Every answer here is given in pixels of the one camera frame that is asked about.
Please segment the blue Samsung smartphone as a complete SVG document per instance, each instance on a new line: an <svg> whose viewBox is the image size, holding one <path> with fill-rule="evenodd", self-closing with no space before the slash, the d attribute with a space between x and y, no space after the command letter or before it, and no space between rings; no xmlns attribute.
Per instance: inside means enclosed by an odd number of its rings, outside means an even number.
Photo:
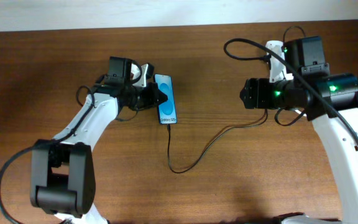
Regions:
<svg viewBox="0 0 358 224"><path fill-rule="evenodd" d="M173 92L173 82L171 76L155 74L154 81L158 89L165 94L167 99L158 105L158 119L160 124L176 124L177 111Z"/></svg>

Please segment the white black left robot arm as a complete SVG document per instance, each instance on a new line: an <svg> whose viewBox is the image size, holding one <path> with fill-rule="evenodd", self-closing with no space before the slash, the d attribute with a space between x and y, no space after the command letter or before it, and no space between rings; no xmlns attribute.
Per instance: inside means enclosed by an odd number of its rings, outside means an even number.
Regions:
<svg viewBox="0 0 358 224"><path fill-rule="evenodd" d="M39 139L32 150L30 202L62 223L108 223L94 204L93 149L124 107L139 112L168 97L150 78L154 66L110 57L108 71L92 87L72 121L51 140Z"/></svg>

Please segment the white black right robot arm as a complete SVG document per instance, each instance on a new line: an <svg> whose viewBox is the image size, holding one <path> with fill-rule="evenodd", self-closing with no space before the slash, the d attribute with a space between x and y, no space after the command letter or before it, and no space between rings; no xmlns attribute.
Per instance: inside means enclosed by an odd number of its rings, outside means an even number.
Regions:
<svg viewBox="0 0 358 224"><path fill-rule="evenodd" d="M247 109L300 109L319 136L342 203L341 223L358 223L358 79L333 75L321 37L273 48L245 41L279 63L279 78L250 78L240 97Z"/></svg>

